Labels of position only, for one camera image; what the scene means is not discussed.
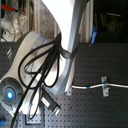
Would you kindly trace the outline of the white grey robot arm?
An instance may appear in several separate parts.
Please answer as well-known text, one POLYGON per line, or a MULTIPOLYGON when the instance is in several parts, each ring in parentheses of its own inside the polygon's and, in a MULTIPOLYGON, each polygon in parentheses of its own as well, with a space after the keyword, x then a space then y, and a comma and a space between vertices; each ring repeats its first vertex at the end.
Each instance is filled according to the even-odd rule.
POLYGON ((47 42, 36 32, 21 36, 11 51, 11 67, 0 80, 0 104, 13 116, 34 113, 39 87, 65 93, 74 77, 79 27, 89 0, 42 0, 55 18, 60 33, 47 42))

